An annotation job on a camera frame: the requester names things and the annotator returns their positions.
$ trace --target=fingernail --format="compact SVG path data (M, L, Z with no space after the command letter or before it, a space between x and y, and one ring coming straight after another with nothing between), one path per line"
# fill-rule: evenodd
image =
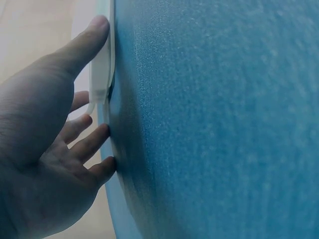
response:
M103 15L98 15L95 18L93 18L89 26L101 28L106 26L107 24L108 24L108 20L106 19L106 17L104 17Z

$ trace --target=finger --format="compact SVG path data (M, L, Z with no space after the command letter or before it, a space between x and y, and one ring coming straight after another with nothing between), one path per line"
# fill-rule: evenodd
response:
M89 172L95 177L97 183L96 186L100 188L112 177L112 175L115 173L115 170L115 159L113 157L108 157L101 163L93 165L89 169Z
M102 15L97 16L85 31L50 57L59 59L57 67L70 73L75 79L84 66L101 50L107 40L109 29L107 19Z
M106 18L98 16L65 47L42 57L1 86L0 118L4 120L0 127L9 135L7 145L20 148L10 157L22 164L32 163L53 143L70 112L73 81L102 48L108 32Z
M92 118L89 115L68 121L60 132L61 138L66 144L73 142L87 127L92 124Z
M89 92L80 91L74 94L73 103L70 112L73 112L89 103Z
M107 124L102 124L85 139L77 142L71 148L71 152L82 163L85 163L100 149L109 136Z

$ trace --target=skin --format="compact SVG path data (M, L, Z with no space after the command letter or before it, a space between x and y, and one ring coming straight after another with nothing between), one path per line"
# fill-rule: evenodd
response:
M69 44L12 76L0 87L0 238L43 238L60 232L91 207L115 172L114 158L83 164L109 137L106 124L70 149L92 119L68 114L87 104L74 80L107 40L95 17Z

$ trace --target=white plastic strip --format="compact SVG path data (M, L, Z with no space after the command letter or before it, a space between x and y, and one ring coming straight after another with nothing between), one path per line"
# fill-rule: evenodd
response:
M90 63L90 104L87 114L93 112L96 104L104 104L106 101L115 69L114 0L100 0L97 6L109 20L110 34L101 51Z

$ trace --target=wooden floor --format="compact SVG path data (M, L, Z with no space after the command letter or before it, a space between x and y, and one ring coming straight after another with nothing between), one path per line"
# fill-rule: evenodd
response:
M85 15L81 19L88 21L88 9L94 9L92 2L94 1L0 0L0 82L37 58L66 44L71 39L74 15ZM96 116L93 118L93 126L82 137L96 127ZM100 154L97 153L89 164L100 160ZM104 187L92 208L79 222L49 238L115 238Z

